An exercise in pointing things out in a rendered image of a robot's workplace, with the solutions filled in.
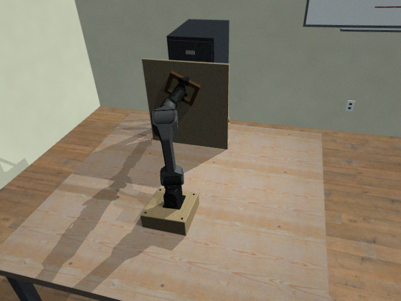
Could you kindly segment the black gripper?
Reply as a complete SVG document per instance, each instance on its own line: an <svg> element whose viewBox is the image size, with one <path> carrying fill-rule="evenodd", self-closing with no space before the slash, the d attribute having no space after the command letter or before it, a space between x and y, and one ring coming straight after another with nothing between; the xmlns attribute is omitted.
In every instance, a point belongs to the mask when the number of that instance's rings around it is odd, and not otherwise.
<svg viewBox="0 0 401 301"><path fill-rule="evenodd" d="M189 77L182 77L178 79L179 84L174 88L173 92L178 92L182 96L182 102L185 100L185 97L188 95L188 93L185 90L185 86L189 86Z"/></svg>

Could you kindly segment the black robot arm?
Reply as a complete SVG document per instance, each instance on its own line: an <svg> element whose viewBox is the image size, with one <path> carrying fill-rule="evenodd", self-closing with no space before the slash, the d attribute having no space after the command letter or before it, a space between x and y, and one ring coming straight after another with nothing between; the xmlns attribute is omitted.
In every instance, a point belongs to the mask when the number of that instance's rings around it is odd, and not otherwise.
<svg viewBox="0 0 401 301"><path fill-rule="evenodd" d="M172 142L173 136L177 134L178 131L178 115L176 116L176 108L181 100L182 96L180 93L172 92L169 97L164 100L160 108L155 109L151 113L153 132L161 141L165 162L165 166L160 170L160 182L165 188L163 208L170 209L181 209L185 199L185 196L182 195L184 172L182 167L175 164Z"/></svg>

